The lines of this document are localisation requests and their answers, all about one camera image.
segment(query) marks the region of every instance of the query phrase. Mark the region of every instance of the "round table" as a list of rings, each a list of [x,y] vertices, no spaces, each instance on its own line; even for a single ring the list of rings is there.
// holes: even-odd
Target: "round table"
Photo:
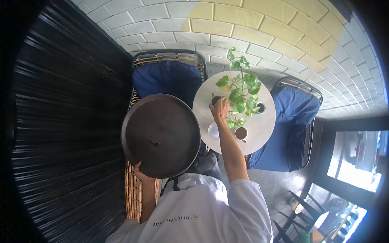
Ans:
[[[241,74],[239,71],[224,71],[213,75],[207,79],[198,89],[193,101],[193,113],[197,118],[200,126],[201,139],[204,143],[215,152],[221,154],[219,139],[213,139],[208,134],[208,127],[214,123],[211,111],[209,110],[209,103],[212,100],[212,94],[229,97],[231,90],[224,91],[217,87],[216,82],[223,76],[227,75],[230,80]],[[246,123],[243,125],[248,130],[246,143],[237,140],[238,146],[243,155],[251,154],[260,149],[270,138],[275,124],[275,107],[273,98],[270,92],[262,84],[258,92],[258,101],[263,102],[266,106],[265,113],[252,115],[252,118],[246,118]],[[237,119],[244,118],[243,114],[237,114]]]

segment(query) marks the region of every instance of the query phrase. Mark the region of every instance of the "black slatted partition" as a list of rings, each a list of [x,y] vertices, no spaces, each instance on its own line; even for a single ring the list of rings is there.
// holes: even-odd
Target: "black slatted partition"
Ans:
[[[103,242],[126,218],[131,72],[131,56],[71,2],[46,5],[20,47],[9,162],[22,210],[48,242]]]

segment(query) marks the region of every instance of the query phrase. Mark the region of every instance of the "cup of coffee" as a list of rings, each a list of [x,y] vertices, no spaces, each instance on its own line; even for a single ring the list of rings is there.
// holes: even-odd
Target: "cup of coffee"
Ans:
[[[259,110],[256,114],[263,114],[266,111],[266,105],[262,102],[257,103],[257,107],[259,107]]]
[[[213,107],[216,106],[217,101],[221,98],[221,96],[217,95],[212,98],[211,104]]]
[[[247,135],[248,135],[248,131],[244,127],[237,127],[234,131],[234,135],[235,135],[235,138],[237,138],[237,140],[245,143]]]

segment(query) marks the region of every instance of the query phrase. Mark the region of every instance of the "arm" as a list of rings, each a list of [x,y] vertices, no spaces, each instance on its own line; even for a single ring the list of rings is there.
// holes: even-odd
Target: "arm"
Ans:
[[[142,212],[140,213],[140,223],[143,223],[147,221],[152,212],[155,209],[155,184],[142,184],[142,198],[143,198],[143,205],[142,205]]]
[[[228,100],[222,97],[215,107],[209,104],[209,108],[219,130],[220,148],[229,183],[237,179],[248,180],[246,161],[226,123]]]
[[[148,177],[139,171],[141,162],[134,169],[134,175],[142,182],[142,211],[140,223],[147,221],[155,209],[155,178]]]

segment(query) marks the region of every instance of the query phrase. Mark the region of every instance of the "black cup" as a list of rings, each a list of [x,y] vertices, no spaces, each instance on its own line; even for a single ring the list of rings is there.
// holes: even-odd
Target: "black cup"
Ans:
[[[216,106],[217,101],[221,98],[221,96],[217,95],[212,98],[211,104],[213,107]]]
[[[264,103],[258,103],[258,104],[257,104],[257,107],[259,107],[259,110],[258,110],[257,114],[262,114],[262,113],[264,113],[265,110],[266,110],[266,106],[265,106]]]

